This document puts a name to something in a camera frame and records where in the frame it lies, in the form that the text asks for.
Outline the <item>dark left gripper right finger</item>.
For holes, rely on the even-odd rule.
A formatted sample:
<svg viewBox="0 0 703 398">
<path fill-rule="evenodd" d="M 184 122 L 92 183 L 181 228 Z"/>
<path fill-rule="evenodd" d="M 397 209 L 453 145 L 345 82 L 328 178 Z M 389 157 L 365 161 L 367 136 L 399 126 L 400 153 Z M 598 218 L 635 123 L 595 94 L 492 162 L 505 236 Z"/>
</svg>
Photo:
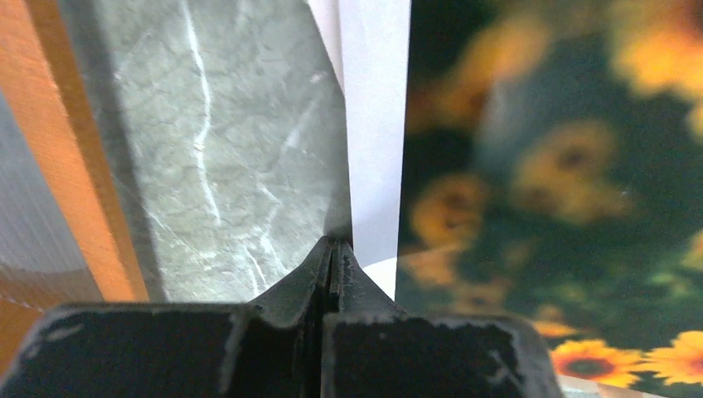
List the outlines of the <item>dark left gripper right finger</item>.
<svg viewBox="0 0 703 398">
<path fill-rule="evenodd" d="M 324 397 L 560 397 L 537 331 L 506 314 L 407 313 L 344 242 L 332 252 Z"/>
</svg>

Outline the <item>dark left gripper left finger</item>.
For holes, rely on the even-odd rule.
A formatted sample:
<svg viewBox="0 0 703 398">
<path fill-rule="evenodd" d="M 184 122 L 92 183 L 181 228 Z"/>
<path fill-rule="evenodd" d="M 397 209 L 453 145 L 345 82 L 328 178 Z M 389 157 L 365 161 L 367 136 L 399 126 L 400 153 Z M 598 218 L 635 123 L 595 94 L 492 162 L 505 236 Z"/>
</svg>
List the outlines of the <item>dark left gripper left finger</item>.
<svg viewBox="0 0 703 398">
<path fill-rule="evenodd" d="M 70 303 L 27 334 L 4 397 L 317 397 L 332 240 L 248 303 Z"/>
</svg>

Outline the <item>sunflower photo print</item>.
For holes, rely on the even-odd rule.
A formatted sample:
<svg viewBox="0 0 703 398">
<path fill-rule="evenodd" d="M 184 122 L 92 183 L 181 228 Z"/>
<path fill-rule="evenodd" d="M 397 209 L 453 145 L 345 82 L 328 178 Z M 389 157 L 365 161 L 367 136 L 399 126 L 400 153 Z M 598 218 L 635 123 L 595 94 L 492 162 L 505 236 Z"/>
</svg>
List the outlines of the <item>sunflower photo print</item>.
<svg viewBox="0 0 703 398">
<path fill-rule="evenodd" d="M 702 4 L 414 1 L 395 299 L 702 394 Z"/>
</svg>

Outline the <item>white mat board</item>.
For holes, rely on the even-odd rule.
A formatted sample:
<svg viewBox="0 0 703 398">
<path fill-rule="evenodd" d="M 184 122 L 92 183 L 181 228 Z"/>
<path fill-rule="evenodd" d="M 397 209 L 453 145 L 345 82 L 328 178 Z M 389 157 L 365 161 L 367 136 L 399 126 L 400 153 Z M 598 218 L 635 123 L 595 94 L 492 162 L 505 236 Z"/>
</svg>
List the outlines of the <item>white mat board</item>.
<svg viewBox="0 0 703 398">
<path fill-rule="evenodd" d="M 411 3 L 308 5 L 345 100 L 353 249 L 394 298 Z"/>
</svg>

